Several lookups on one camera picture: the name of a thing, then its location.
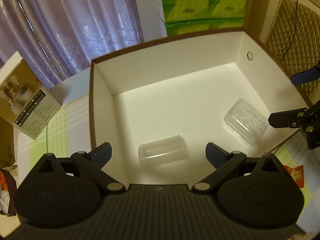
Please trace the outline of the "red snack packet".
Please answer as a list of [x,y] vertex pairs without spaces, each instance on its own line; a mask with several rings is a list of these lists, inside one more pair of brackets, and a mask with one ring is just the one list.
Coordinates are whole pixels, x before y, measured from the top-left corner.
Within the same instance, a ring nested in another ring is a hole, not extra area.
[[295,168],[284,165],[285,170],[290,174],[297,186],[302,189],[304,187],[304,166],[300,165]]

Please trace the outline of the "checkered tablecloth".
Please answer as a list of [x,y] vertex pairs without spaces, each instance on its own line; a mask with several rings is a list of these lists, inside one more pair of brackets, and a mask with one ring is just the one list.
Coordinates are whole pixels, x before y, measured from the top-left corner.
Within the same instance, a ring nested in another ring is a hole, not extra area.
[[62,103],[62,107],[36,140],[15,130],[15,157],[19,184],[45,153],[54,153],[56,157],[64,158],[78,151],[91,150],[89,76],[88,68],[50,89],[52,95]]

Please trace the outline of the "quilted brown chair cushion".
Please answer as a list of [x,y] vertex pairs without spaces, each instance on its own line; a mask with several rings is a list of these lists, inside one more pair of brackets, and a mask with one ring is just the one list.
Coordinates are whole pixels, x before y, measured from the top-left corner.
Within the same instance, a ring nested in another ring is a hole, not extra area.
[[319,13],[294,0],[280,0],[265,44],[292,76],[319,62]]

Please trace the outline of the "clear rectangular plastic case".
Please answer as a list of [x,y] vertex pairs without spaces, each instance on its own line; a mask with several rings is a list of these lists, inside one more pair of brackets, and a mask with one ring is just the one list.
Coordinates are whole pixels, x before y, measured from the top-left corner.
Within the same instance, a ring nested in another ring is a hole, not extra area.
[[230,108],[224,121],[251,145],[257,144],[268,128],[267,119],[244,99]]

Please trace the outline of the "clear cylindrical plastic container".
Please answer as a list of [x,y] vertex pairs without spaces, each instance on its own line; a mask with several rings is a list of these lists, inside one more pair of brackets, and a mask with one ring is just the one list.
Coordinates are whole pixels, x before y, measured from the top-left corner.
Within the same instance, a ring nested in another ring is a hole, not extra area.
[[142,166],[156,166],[188,158],[187,149],[180,135],[142,144],[138,148]]

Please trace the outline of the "brown cardboard boxes pile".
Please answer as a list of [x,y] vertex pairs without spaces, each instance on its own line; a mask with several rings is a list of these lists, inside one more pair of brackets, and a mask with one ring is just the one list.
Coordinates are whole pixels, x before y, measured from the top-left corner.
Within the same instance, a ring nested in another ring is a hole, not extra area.
[[15,163],[14,128],[3,118],[0,121],[0,169]]

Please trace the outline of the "brown cardboard storage box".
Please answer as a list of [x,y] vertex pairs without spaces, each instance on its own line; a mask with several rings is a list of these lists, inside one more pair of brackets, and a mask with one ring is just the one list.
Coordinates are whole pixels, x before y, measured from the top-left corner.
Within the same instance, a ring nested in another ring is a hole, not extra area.
[[[293,134],[289,128],[268,128],[259,143],[250,145],[224,121],[239,99],[265,117],[312,106],[271,52],[241,28],[200,31],[122,49],[92,62],[92,145],[111,144],[112,157],[103,171],[124,185],[193,185],[214,170],[205,156],[209,142],[258,157]],[[185,143],[187,159],[140,164],[140,145],[176,135]]]

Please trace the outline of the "white product box with photo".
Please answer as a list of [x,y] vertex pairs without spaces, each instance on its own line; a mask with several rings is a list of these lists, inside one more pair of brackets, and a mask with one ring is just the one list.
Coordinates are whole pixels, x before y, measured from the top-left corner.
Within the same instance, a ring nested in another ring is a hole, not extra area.
[[19,52],[1,68],[1,118],[35,140],[60,110]]

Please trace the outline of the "brown curtain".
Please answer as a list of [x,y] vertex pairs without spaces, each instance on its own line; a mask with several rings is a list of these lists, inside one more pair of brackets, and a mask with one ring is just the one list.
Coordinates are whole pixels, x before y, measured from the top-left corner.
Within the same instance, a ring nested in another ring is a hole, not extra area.
[[244,28],[259,38],[267,13],[269,0],[246,0]]

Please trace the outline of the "green tissue pack stack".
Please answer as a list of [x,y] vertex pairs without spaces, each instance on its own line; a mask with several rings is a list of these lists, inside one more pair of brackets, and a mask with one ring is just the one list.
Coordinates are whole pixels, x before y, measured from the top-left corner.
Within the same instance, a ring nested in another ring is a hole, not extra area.
[[244,25],[246,0],[157,0],[165,36]]

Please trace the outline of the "purple curtain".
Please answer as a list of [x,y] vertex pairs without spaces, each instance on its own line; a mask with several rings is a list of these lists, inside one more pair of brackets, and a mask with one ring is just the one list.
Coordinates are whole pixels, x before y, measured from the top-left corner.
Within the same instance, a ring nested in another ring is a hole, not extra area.
[[19,52],[47,88],[142,41],[135,0],[1,0],[1,63]]

